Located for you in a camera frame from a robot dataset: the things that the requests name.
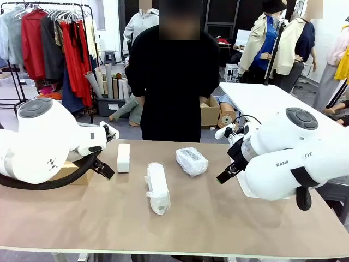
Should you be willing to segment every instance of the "black cable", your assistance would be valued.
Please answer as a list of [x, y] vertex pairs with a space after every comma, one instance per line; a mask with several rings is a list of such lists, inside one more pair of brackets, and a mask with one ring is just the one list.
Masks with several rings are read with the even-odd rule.
[[236, 120], [238, 120], [238, 119], [240, 119], [241, 117], [244, 117], [244, 116], [252, 117], [252, 118], [255, 119], [259, 124], [262, 124], [261, 121], [259, 121], [256, 117], [250, 116], [250, 115], [241, 115], [241, 116], [238, 116], [237, 118], [234, 119], [233, 123], [236, 123]]

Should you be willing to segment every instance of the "white table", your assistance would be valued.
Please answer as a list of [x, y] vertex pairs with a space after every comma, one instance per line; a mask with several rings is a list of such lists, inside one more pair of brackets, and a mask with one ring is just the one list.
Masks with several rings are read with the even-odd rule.
[[[261, 123], [268, 121], [277, 112], [286, 108], [301, 108], [311, 113], [319, 123], [321, 133], [340, 132], [344, 127], [324, 114], [303, 103], [274, 85], [254, 85], [240, 83], [220, 83], [220, 87], [233, 101], [235, 107], [246, 115], [256, 117]], [[251, 117], [247, 121], [256, 122]]]

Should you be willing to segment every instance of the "gray shirt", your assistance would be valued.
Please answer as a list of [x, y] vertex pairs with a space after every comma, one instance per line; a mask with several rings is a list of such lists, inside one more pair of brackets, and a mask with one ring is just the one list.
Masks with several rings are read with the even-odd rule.
[[27, 13], [25, 8], [16, 6], [0, 15], [0, 57], [11, 64], [23, 64], [21, 16]]

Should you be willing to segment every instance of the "blue shirt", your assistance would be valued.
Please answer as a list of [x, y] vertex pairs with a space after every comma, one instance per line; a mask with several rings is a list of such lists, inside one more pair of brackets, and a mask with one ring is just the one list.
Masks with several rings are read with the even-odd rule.
[[278, 37], [278, 31], [274, 28], [274, 20], [271, 16], [267, 16], [267, 35], [264, 44], [253, 60], [252, 65], [263, 68], [267, 70], [269, 60], [262, 60], [261, 54], [263, 53], [272, 53], [274, 48], [275, 40]]

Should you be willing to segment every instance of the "red dress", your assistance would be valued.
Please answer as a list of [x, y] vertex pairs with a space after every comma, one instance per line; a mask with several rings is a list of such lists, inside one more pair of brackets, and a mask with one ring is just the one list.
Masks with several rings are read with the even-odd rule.
[[23, 62], [31, 79], [45, 78], [45, 61], [41, 41], [41, 19], [47, 13], [36, 9], [22, 17]]
[[85, 106], [91, 106], [90, 84], [84, 77], [91, 66], [82, 21], [61, 22], [61, 28], [71, 90]]

